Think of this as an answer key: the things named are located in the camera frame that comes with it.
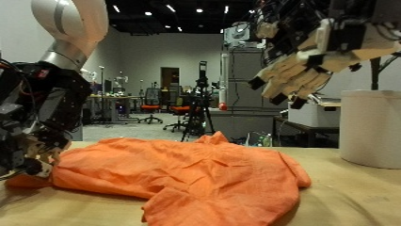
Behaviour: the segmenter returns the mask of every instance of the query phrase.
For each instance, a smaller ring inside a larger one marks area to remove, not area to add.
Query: ceiling
[[[106,0],[106,3],[111,26],[134,36],[150,36],[162,33],[220,34],[235,22],[248,20],[256,0]]]

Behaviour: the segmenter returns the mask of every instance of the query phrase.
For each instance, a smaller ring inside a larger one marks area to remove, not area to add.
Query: tripod
[[[207,80],[208,79],[206,76],[202,76],[200,79],[198,80],[198,88],[200,88],[200,96],[195,95],[192,97],[194,100],[191,102],[191,108],[190,108],[190,120],[183,133],[183,138],[180,140],[182,142],[186,140],[186,137],[190,132],[191,133],[199,132],[200,135],[204,134],[204,128],[203,128],[203,123],[206,122],[204,115],[211,124],[212,134],[216,133],[214,128],[212,118],[211,118],[211,112],[210,112],[211,100],[210,100],[210,96],[206,95],[204,93],[204,89],[208,87]]]

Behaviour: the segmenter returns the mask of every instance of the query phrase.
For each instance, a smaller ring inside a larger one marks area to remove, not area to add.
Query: wall
[[[54,37],[38,23],[31,9],[33,0],[0,0],[0,47],[2,57],[10,62],[37,62],[54,43]],[[106,39],[98,45],[85,68],[105,74],[119,73],[119,33],[110,28]]]
[[[223,35],[160,34],[155,36],[121,35],[123,73],[130,76],[125,84],[129,92],[139,94],[154,82],[160,84],[160,68],[180,68],[180,84],[196,86],[200,62],[207,61],[210,84],[222,76]]]
[[[390,56],[384,56],[382,62],[384,63]],[[379,89],[401,91],[401,59],[396,59],[390,67],[380,73]],[[336,73],[326,88],[320,91],[328,97],[342,98],[343,90],[371,89],[371,65],[370,61],[363,62],[360,71],[352,73],[350,69],[344,69]]]

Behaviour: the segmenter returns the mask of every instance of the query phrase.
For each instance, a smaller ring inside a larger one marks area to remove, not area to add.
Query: white bucket
[[[340,156],[370,167],[401,169],[400,91],[343,91]]]

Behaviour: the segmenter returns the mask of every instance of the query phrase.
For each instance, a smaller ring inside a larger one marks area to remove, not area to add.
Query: desk
[[[93,117],[95,116],[95,99],[99,99],[102,101],[101,95],[91,95],[89,100],[91,101],[91,109],[93,109]],[[113,121],[119,121],[118,111],[117,111],[117,101],[125,100],[126,105],[126,118],[130,119],[131,114],[131,100],[135,100],[135,105],[138,105],[138,100],[141,99],[139,96],[123,96],[123,97],[113,97],[113,96],[103,96],[106,101],[105,110],[107,112],[111,112],[111,118]]]
[[[90,145],[75,142],[74,147]],[[312,187],[274,226],[400,225],[401,169],[351,164],[338,149],[275,148],[306,168]],[[142,226],[146,200],[46,187],[6,189],[0,182],[0,225]]]
[[[274,117],[274,128],[272,128],[272,136],[278,137],[278,125],[276,123],[284,123],[292,128],[306,132],[308,134],[308,148],[316,147],[316,134],[340,134],[340,127],[310,127],[303,124],[288,121],[280,116]]]

